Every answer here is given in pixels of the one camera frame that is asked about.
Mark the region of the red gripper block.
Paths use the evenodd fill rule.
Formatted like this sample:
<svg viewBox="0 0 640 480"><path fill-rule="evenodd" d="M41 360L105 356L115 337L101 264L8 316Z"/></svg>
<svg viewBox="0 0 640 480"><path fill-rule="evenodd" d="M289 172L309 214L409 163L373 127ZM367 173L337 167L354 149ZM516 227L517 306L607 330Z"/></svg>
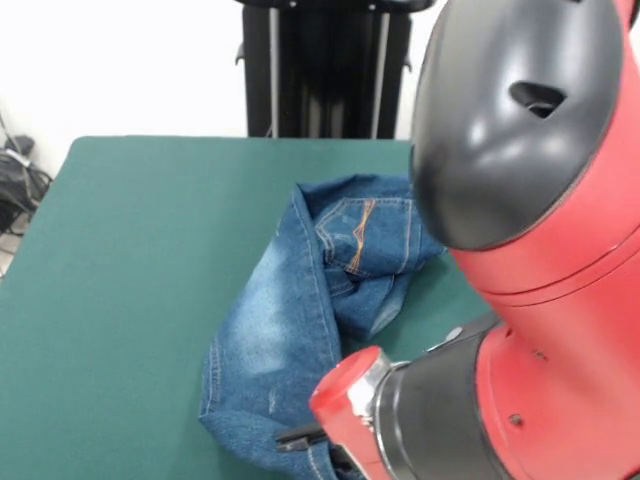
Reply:
<svg viewBox="0 0 640 480"><path fill-rule="evenodd" d="M318 423L283 430L275 436L280 452L304 451L327 439L331 464L340 480L390 478L374 431L374 403L391 362L378 346L358 350L319 382L310 399Z"/></svg>

